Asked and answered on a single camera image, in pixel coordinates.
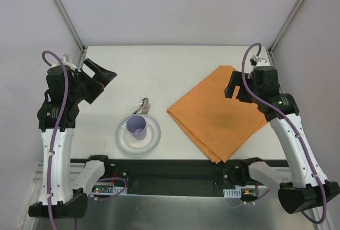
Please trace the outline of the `right aluminium frame post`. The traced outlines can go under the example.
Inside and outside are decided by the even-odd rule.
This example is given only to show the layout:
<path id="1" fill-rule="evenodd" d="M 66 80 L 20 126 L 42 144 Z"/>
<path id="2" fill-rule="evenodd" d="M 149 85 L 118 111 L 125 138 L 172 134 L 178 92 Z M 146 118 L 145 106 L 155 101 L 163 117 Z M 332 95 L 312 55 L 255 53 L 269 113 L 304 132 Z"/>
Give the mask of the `right aluminium frame post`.
<path id="1" fill-rule="evenodd" d="M 275 49 L 277 48 L 278 44 L 283 39 L 284 35 L 286 34 L 288 28 L 293 23 L 294 19 L 297 17 L 301 7 L 303 6 L 306 0 L 296 0 L 292 9 L 290 10 L 287 18 L 285 19 L 284 23 L 282 24 L 281 28 L 279 29 L 278 34 L 276 35 L 274 41 L 272 42 L 271 46 L 268 48 L 267 53 L 272 55 Z"/>

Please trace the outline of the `left aluminium frame post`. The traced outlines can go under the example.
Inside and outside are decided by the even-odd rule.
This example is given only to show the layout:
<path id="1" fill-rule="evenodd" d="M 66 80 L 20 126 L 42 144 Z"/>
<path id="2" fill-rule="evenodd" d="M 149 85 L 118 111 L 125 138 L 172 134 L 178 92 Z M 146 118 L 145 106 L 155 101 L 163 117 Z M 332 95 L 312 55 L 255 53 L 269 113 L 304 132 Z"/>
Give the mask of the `left aluminium frame post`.
<path id="1" fill-rule="evenodd" d="M 59 14 L 61 15 L 67 29 L 69 30 L 70 34 L 71 34 L 71 37 L 73 38 L 73 40 L 75 41 L 78 49 L 80 50 L 80 52 L 84 52 L 85 50 L 85 46 L 84 44 L 82 43 L 82 40 L 62 2 L 62 0 L 53 0 Z"/>

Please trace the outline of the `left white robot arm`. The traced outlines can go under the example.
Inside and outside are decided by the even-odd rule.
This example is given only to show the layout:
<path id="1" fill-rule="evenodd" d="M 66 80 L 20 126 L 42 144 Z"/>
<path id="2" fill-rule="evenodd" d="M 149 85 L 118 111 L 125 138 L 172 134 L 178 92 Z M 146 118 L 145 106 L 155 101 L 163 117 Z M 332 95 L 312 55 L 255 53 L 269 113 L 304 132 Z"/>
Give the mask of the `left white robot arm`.
<path id="1" fill-rule="evenodd" d="M 48 89 L 37 114 L 44 146 L 43 177 L 38 201 L 29 207 L 30 217 L 83 218 L 96 181 L 106 182 L 112 177 L 106 155 L 90 156 L 75 180 L 70 177 L 79 103 L 92 104 L 117 76 L 88 58 L 84 64 L 93 76 L 71 64 L 55 65 L 47 71 Z"/>

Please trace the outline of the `white blue-rimmed plate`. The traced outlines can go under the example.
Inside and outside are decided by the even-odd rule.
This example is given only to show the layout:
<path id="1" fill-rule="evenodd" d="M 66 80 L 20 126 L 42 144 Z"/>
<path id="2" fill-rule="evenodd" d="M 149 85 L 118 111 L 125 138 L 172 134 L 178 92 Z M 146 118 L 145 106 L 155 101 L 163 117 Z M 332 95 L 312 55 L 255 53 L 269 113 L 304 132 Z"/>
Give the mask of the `white blue-rimmed plate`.
<path id="1" fill-rule="evenodd" d="M 127 130 L 126 122 L 130 116 L 125 118 L 117 127 L 116 144 L 125 154 L 130 156 L 144 156 L 152 152 L 159 144 L 162 131 L 158 122 L 149 115 L 135 114 L 145 118 L 147 122 L 147 135 L 144 140 L 136 140 Z"/>

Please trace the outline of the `silver spoon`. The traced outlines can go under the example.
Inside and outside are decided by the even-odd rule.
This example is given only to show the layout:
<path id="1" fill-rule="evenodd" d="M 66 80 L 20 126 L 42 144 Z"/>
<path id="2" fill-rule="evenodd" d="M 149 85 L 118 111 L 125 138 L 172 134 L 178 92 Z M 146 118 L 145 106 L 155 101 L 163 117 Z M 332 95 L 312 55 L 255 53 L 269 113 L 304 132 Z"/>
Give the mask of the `silver spoon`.
<path id="1" fill-rule="evenodd" d="M 138 108 L 132 113 L 137 114 L 138 112 L 140 112 L 141 110 L 145 109 L 147 107 L 147 105 L 149 104 L 149 99 L 147 97 L 141 99 L 141 101 L 139 102 L 139 106 Z"/>

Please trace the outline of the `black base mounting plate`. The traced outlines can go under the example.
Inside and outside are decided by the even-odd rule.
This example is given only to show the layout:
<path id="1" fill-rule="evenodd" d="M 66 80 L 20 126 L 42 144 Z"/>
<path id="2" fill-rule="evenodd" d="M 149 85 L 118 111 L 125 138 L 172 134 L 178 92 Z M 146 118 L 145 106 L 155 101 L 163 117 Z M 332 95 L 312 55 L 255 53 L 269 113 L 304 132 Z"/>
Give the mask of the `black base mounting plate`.
<path id="1" fill-rule="evenodd" d="M 130 195 L 222 197 L 234 188 L 262 189 L 270 184 L 251 179 L 244 161 L 231 159 L 212 163 L 189 159 L 106 159 L 100 182 L 126 187 Z"/>

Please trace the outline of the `lilac plastic cup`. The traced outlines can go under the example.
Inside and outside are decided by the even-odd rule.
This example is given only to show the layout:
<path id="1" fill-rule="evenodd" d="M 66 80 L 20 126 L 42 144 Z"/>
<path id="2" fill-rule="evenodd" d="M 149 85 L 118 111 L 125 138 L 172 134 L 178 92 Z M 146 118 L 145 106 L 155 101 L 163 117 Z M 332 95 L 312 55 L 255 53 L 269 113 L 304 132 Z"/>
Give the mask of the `lilac plastic cup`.
<path id="1" fill-rule="evenodd" d="M 147 122 L 140 115 L 132 115 L 126 122 L 126 128 L 136 140 L 144 140 L 147 135 Z"/>

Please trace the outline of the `orange cloth napkin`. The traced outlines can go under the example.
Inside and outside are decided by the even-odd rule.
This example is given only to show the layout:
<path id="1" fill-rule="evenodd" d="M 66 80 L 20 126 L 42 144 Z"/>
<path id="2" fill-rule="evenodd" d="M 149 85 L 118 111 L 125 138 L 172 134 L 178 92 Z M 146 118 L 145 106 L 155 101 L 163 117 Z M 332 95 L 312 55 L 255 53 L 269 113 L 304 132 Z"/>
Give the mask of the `orange cloth napkin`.
<path id="1" fill-rule="evenodd" d="M 213 163 L 226 162 L 267 123 L 254 104 L 225 97 L 231 66 L 219 66 L 167 113 Z"/>

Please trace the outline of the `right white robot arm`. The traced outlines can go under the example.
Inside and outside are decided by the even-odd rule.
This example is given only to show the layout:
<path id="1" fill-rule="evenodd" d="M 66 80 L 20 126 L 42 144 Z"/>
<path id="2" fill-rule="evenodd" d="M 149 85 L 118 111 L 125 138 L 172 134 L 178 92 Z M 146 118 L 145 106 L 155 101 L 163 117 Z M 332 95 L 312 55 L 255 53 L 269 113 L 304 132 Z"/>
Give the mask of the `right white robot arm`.
<path id="1" fill-rule="evenodd" d="M 244 160 L 236 172 L 239 185 L 254 181 L 277 192 L 283 209 L 289 213 L 304 213 L 322 207 L 339 194 L 337 182 L 328 180 L 313 155 L 304 135 L 298 106 L 288 93 L 281 93 L 277 70 L 271 66 L 255 67 L 251 73 L 233 71 L 224 90 L 226 98 L 236 98 L 244 103 L 255 103 L 277 135 L 285 154 L 291 175 L 289 177 L 254 157 Z"/>

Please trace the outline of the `silver fork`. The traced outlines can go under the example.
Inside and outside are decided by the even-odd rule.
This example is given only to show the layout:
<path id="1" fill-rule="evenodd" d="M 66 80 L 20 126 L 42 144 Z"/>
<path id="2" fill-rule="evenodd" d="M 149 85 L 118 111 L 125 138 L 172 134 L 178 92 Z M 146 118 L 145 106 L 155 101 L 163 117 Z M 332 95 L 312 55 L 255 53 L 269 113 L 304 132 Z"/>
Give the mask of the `silver fork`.
<path id="1" fill-rule="evenodd" d="M 141 111 L 141 114 L 148 114 L 150 108 L 151 108 L 151 104 L 148 104 L 148 105 Z"/>

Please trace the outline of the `aluminium frame post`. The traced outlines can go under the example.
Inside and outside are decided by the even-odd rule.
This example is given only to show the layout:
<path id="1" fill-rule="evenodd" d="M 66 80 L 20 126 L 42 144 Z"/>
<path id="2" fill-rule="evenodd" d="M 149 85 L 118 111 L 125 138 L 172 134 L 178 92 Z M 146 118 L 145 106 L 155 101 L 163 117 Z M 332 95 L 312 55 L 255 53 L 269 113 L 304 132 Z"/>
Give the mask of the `aluminium frame post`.
<path id="1" fill-rule="evenodd" d="M 287 18 L 285 19 L 284 23 L 282 24 L 281 28 L 279 29 L 278 34 L 276 35 L 274 41 L 272 42 L 271 46 L 268 48 L 267 53 L 272 55 L 275 49 L 277 48 L 278 44 L 283 39 L 284 35 L 286 34 L 288 28 L 293 23 L 294 19 L 297 17 L 301 7 L 303 6 L 306 0 L 296 0 L 292 9 L 290 10 Z"/>
<path id="2" fill-rule="evenodd" d="M 73 40 L 75 41 L 78 49 L 80 50 L 80 52 L 84 52 L 85 50 L 85 46 L 84 44 L 82 43 L 82 40 L 62 2 L 62 0 L 53 0 L 59 14 L 61 15 L 67 29 L 69 30 L 70 34 L 71 34 L 71 37 L 73 38 Z"/>

